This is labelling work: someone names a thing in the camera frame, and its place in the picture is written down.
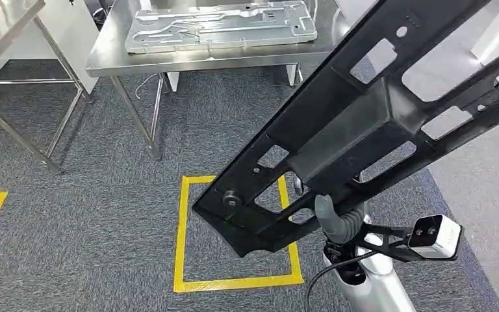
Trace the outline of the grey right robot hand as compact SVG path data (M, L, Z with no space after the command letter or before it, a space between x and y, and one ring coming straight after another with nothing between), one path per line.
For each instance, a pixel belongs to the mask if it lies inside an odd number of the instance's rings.
M329 195L316 195L314 213L326 237L335 244L346 244L357 236L365 222L367 203L361 203L339 216Z

